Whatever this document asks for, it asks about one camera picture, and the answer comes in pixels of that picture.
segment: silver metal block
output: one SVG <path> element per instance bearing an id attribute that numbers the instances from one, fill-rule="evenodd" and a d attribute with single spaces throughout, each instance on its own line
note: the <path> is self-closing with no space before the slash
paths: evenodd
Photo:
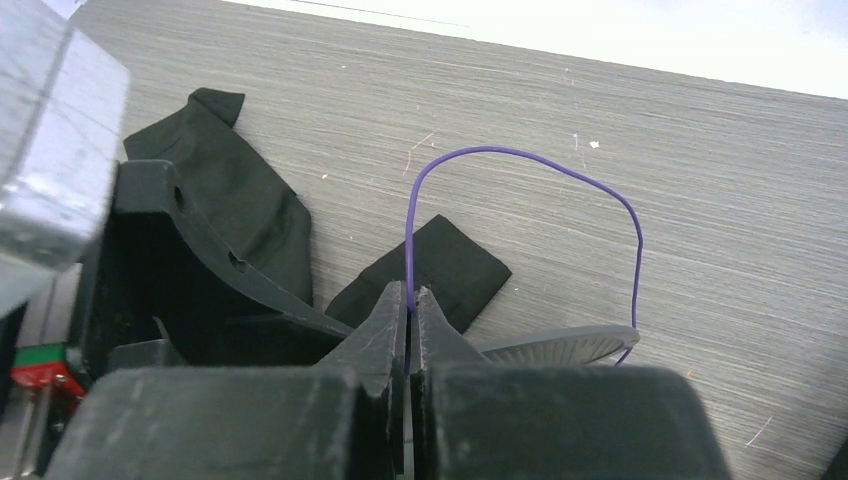
<path id="1" fill-rule="evenodd" d="M 129 73 L 40 0 L 0 2 L 0 316 L 109 212 Z"/>

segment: white wall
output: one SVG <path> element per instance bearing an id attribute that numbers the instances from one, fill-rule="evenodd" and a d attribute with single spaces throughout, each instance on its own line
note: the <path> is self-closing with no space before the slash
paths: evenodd
<path id="1" fill-rule="evenodd" d="M 226 0 L 848 99 L 848 0 Z"/>

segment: gray plastic disc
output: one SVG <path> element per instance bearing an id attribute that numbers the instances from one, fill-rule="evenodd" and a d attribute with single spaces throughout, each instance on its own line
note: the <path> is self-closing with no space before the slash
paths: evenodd
<path id="1" fill-rule="evenodd" d="M 576 367 L 622 352 L 637 342 L 635 328 L 602 325 L 546 330 L 474 347 L 493 363 Z"/>

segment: green stripe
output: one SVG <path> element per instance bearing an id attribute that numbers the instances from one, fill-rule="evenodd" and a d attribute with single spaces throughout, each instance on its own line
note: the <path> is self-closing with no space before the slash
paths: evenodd
<path id="1" fill-rule="evenodd" d="M 12 368 L 55 362 L 65 363 L 65 345 L 62 343 L 19 348 L 17 354 L 15 354 L 15 364 Z"/>

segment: scratch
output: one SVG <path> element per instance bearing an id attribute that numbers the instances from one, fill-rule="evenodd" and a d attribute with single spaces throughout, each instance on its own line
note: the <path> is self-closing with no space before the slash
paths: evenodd
<path id="1" fill-rule="evenodd" d="M 759 437 L 759 436 L 760 436 L 760 434 L 761 434 L 761 433 L 763 433 L 763 430 L 765 430 L 765 429 L 766 429 L 766 427 L 768 427 L 768 424 L 769 424 L 769 423 L 771 423 L 771 419 L 772 419 L 772 418 L 774 418 L 774 417 L 769 417 L 769 419 L 768 419 L 768 420 L 766 420 L 766 424 L 765 424 L 765 425 L 763 425 L 763 428 L 761 428 L 761 429 L 760 429 L 760 431 L 759 431 L 759 432 L 757 432 L 757 434 L 756 434 L 756 435 L 754 435 L 754 438 L 752 438 L 751 440 L 748 440 L 748 443 L 746 443 L 746 444 L 745 444 L 745 448 L 750 447 L 750 446 L 751 446 L 751 444 L 752 444 L 752 443 L 754 443 L 754 440 L 756 440 L 756 439 L 757 439 L 757 437 Z"/>
<path id="2" fill-rule="evenodd" d="M 422 139 L 421 139 L 421 141 L 419 141 L 418 143 L 416 143 L 416 144 L 415 144 L 415 146 L 413 146 L 412 148 L 410 148 L 410 149 L 409 149 L 409 152 L 407 152 L 407 153 L 408 153 L 408 155 L 409 155 L 409 158 L 406 160 L 406 168 L 404 168 L 404 169 L 403 169 L 403 175 L 406 175 L 406 172 L 408 172 L 408 171 L 409 171 L 409 165 L 412 163 L 412 151 L 413 151 L 413 150 L 415 150 L 416 148 L 418 148 L 418 146 L 419 146 L 419 145 L 421 145 L 422 143 L 424 143 L 424 142 L 426 142 L 427 140 L 429 140 L 429 139 L 430 139 L 430 137 L 432 137 L 432 136 L 433 136 L 433 135 L 435 135 L 435 134 L 436 134 L 436 132 L 433 132 L 433 133 L 431 133 L 430 135 L 427 135 L 426 137 L 422 138 Z"/>

